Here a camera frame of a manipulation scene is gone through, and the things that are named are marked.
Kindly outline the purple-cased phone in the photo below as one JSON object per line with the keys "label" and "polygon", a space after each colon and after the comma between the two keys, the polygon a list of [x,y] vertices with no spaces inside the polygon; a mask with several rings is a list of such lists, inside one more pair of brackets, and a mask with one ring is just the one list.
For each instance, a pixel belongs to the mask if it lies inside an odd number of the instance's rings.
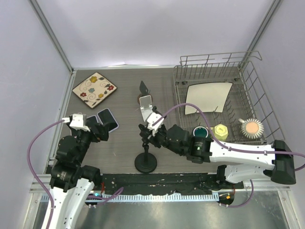
{"label": "purple-cased phone", "polygon": [[113,132],[114,130],[118,129],[119,125],[109,108],[99,111],[97,116],[103,125],[108,125],[109,132]]}
{"label": "purple-cased phone", "polygon": [[89,124],[89,123],[91,123],[91,124],[97,124],[97,123],[98,123],[97,116],[92,115],[92,116],[87,117],[87,119],[86,119],[86,124]]}

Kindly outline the tall black phone stand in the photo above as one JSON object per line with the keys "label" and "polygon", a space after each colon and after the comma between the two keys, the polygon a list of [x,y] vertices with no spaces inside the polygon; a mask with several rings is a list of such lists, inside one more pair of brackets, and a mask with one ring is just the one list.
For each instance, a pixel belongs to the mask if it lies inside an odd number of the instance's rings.
{"label": "tall black phone stand", "polygon": [[149,153],[149,144],[146,145],[142,143],[142,147],[144,149],[143,153],[140,153],[134,160],[135,168],[143,174],[149,174],[153,172],[157,167],[157,159],[156,157]]}

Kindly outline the white folding phone stand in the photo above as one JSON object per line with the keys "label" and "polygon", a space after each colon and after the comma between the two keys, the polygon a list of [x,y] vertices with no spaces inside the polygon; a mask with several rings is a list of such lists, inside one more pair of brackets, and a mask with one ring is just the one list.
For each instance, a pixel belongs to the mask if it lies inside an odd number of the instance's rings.
{"label": "white folding phone stand", "polygon": [[140,111],[143,121],[146,122],[147,118],[153,112],[153,100],[151,95],[142,96],[139,98]]}

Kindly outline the wooden-base grey phone stand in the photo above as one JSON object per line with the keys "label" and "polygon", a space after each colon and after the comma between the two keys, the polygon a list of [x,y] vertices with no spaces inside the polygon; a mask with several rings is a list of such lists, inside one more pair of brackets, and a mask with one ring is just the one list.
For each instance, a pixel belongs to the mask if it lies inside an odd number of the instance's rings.
{"label": "wooden-base grey phone stand", "polygon": [[147,88],[146,84],[141,81],[139,86],[140,94],[137,97],[137,103],[140,104],[140,98],[143,96],[151,95],[150,90]]}

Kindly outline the black round-base stand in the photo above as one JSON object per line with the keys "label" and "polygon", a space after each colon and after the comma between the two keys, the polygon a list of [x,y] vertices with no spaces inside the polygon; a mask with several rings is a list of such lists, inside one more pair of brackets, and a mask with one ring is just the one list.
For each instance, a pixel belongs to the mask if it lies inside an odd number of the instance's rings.
{"label": "black round-base stand", "polygon": [[156,107],[156,106],[154,106],[154,107],[152,108],[152,111],[153,111],[153,117],[154,117],[155,119],[159,119],[159,118],[162,117],[162,114],[157,110],[157,107]]}

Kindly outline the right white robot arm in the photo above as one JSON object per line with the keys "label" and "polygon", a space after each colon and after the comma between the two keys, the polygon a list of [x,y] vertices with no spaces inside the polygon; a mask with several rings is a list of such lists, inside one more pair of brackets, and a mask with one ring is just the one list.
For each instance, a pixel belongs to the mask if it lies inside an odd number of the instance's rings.
{"label": "right white robot arm", "polygon": [[271,145],[243,145],[193,136],[177,125],[170,129],[161,125],[153,130],[140,124],[139,129],[144,143],[164,147],[193,163],[221,162],[215,176],[220,188],[265,178],[283,185],[296,183],[294,157],[284,141],[275,140]]}

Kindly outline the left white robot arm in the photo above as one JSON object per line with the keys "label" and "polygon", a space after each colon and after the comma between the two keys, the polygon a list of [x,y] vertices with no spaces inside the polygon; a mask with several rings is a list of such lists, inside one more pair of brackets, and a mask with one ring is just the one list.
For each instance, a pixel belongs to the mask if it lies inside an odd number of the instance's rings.
{"label": "left white robot arm", "polygon": [[43,229],[73,229],[91,190],[102,183],[101,172],[82,162],[91,143],[107,141],[114,122],[99,123],[82,114],[62,119],[71,131],[58,143],[51,170],[49,203]]}

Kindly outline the floral square trivet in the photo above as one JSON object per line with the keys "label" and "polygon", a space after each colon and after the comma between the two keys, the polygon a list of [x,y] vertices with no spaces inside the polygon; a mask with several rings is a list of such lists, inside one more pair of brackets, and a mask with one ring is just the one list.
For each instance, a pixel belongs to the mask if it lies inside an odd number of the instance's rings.
{"label": "floral square trivet", "polygon": [[116,90],[115,84],[105,76],[95,72],[75,86],[72,92],[88,107],[94,109]]}

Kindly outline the dark green mug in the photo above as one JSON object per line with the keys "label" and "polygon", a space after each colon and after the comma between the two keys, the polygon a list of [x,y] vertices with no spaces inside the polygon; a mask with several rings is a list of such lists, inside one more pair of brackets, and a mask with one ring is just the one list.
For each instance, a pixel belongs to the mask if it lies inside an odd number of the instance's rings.
{"label": "dark green mug", "polygon": [[192,134],[195,138],[201,140],[211,140],[209,131],[204,126],[197,126],[193,129]]}

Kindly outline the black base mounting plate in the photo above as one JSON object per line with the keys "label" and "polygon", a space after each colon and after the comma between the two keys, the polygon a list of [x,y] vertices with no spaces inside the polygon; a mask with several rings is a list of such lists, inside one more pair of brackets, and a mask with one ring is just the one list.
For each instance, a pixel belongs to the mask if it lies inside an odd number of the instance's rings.
{"label": "black base mounting plate", "polygon": [[243,189],[243,182],[231,184],[219,181],[208,173],[103,174],[93,190],[112,195],[123,187],[123,195],[182,195],[211,194],[224,189]]}

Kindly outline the yellow-green mug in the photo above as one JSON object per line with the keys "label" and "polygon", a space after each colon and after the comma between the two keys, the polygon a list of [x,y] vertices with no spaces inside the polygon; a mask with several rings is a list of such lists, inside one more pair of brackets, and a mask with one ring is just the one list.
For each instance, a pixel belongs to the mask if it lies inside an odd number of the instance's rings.
{"label": "yellow-green mug", "polygon": [[229,135],[227,126],[223,124],[218,124],[214,127],[211,127],[211,132],[213,133],[215,138],[218,139],[219,141],[226,141]]}

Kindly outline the white square plate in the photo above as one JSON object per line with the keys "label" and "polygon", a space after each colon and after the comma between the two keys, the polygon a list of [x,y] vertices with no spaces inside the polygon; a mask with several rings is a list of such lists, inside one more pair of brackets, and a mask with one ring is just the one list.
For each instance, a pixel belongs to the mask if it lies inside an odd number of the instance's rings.
{"label": "white square plate", "polygon": [[199,83],[190,85],[187,90],[186,103],[197,106],[203,113],[222,113],[233,83]]}

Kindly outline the ribbed cup with peach inside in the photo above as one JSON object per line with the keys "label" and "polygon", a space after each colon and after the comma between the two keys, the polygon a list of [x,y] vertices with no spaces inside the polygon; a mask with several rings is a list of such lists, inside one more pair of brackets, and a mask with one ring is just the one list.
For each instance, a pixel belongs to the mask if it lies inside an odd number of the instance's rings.
{"label": "ribbed cup with peach inside", "polygon": [[243,120],[238,119],[241,123],[241,133],[249,139],[258,139],[263,136],[264,126],[262,122],[255,118]]}

